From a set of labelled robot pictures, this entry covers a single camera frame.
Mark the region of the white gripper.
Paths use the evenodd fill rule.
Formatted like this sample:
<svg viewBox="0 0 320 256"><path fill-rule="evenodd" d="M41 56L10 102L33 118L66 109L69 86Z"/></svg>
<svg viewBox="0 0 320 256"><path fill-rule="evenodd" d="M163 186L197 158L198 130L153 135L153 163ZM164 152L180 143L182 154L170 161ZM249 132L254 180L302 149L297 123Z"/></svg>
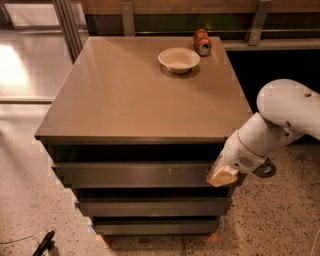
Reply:
<svg viewBox="0 0 320 256"><path fill-rule="evenodd" d="M269 178L276 167L266 156L252 153L241 141L236 130L226 141L222 154L214 162L206 181L213 187L230 185L238 180L238 173L253 173L260 178Z"/></svg>

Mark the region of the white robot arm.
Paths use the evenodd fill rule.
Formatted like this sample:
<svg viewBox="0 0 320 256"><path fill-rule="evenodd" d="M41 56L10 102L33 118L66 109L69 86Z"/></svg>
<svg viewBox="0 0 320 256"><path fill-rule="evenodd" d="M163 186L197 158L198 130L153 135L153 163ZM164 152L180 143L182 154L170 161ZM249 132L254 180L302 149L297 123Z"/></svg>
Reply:
<svg viewBox="0 0 320 256"><path fill-rule="evenodd" d="M307 134L320 139L320 94L290 79L267 83L257 96L258 111L225 142L206 181L221 187L253 173L269 178L276 167L267 154Z"/></svg>

